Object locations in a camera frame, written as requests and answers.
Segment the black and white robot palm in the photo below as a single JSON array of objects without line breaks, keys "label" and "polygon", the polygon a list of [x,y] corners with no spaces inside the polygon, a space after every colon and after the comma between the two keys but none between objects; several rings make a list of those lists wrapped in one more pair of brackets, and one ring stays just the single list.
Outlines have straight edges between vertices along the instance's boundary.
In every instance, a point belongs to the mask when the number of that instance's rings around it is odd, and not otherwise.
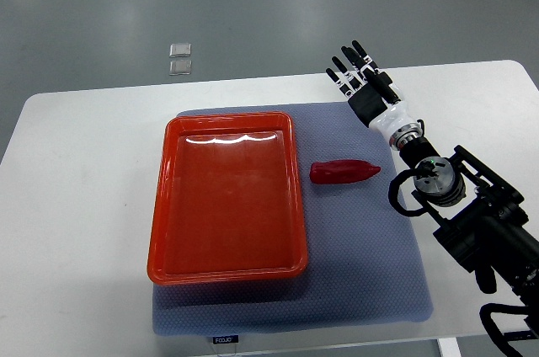
[{"label": "black and white robot palm", "polygon": [[[415,131],[415,120],[408,114],[408,105],[402,92],[385,72],[376,73],[378,65],[357,40],[352,41],[352,46],[354,49],[343,45],[341,51],[360,80],[337,56],[332,57],[332,63],[344,81],[331,68],[325,72],[348,98],[348,104],[360,122],[384,138],[401,138]],[[365,64],[373,71],[366,68],[363,74],[362,67]]]}]

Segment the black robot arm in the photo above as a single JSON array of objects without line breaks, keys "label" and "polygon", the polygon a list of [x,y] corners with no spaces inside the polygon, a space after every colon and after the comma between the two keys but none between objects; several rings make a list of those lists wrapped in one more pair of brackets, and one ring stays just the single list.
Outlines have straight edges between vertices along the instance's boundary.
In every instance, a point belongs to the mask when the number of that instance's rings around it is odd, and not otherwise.
[{"label": "black robot arm", "polygon": [[408,114],[403,94],[358,41],[342,46],[326,73],[363,125],[380,133],[406,164],[389,186],[393,209],[408,217],[430,215],[438,243],[481,292],[493,294],[501,277],[520,305],[486,304],[479,315],[497,333],[493,314],[521,315],[538,334],[538,241],[524,228],[523,196],[461,146],[442,157],[424,135],[424,122]]}]

